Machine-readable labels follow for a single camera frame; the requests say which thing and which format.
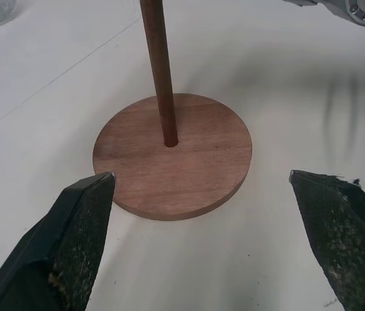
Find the wooden disc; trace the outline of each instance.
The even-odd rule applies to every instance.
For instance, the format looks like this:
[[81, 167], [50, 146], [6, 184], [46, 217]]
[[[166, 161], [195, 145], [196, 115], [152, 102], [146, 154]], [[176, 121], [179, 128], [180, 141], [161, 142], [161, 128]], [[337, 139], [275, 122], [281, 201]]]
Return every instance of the wooden disc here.
[[200, 216], [231, 198], [246, 178], [252, 140], [243, 121], [215, 100], [174, 94], [179, 143], [164, 146], [157, 98], [115, 115], [93, 150], [94, 171], [115, 172], [113, 201], [154, 220]]

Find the wooden dowel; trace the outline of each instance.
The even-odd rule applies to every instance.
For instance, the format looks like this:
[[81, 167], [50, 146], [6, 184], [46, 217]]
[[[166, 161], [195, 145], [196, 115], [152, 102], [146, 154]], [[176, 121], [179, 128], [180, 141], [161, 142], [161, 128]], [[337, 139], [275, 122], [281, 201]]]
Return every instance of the wooden dowel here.
[[178, 135], [162, 0], [140, 0], [140, 4], [157, 93], [164, 144], [167, 147], [174, 147], [178, 144]]

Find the white surface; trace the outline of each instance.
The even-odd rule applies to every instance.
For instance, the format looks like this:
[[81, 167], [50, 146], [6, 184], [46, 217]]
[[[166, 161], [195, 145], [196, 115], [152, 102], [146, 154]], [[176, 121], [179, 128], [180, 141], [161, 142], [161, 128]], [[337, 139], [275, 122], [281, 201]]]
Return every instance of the white surface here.
[[[0, 266], [64, 187], [93, 174], [102, 126], [154, 94], [138, 3], [79, 2], [30, 2], [0, 27]], [[280, 0], [164, 6], [174, 91], [231, 107], [252, 164], [196, 219], [113, 206], [88, 310], [324, 310], [335, 296], [288, 177], [338, 174], [365, 190], [365, 29]]]

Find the brown wood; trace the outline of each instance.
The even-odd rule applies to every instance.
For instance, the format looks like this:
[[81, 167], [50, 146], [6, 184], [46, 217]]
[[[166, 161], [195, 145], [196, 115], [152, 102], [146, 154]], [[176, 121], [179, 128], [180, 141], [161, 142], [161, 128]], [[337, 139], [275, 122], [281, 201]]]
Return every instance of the brown wood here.
[[178, 144], [162, 0], [140, 0], [149, 58], [158, 98], [164, 144]]
[[94, 171], [115, 172], [114, 202], [154, 220], [212, 211], [236, 193], [249, 170], [252, 141], [243, 121], [212, 99], [175, 94], [180, 142], [162, 143], [157, 98], [115, 115], [93, 150]]

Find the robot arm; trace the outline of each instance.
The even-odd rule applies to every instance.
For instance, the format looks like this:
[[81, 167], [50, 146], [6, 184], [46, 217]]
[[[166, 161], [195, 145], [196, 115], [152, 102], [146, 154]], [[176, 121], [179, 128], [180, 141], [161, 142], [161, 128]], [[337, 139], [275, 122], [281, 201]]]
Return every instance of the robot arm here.
[[322, 3], [334, 15], [365, 27], [365, 0], [284, 0], [298, 6]]

